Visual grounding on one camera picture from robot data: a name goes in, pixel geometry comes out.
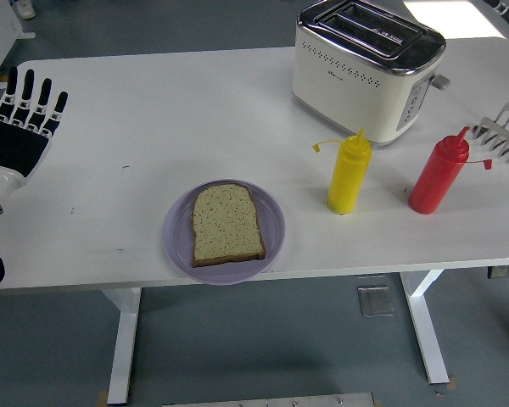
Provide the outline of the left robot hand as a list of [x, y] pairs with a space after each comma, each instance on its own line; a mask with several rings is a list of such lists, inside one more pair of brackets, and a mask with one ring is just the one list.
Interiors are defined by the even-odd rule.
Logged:
[[8, 83], [0, 101], [0, 204], [28, 182], [59, 127], [68, 93], [58, 95], [49, 107], [52, 81], [43, 81], [37, 95], [33, 93], [35, 75], [25, 72], [22, 92], [17, 92], [18, 70], [8, 73]]

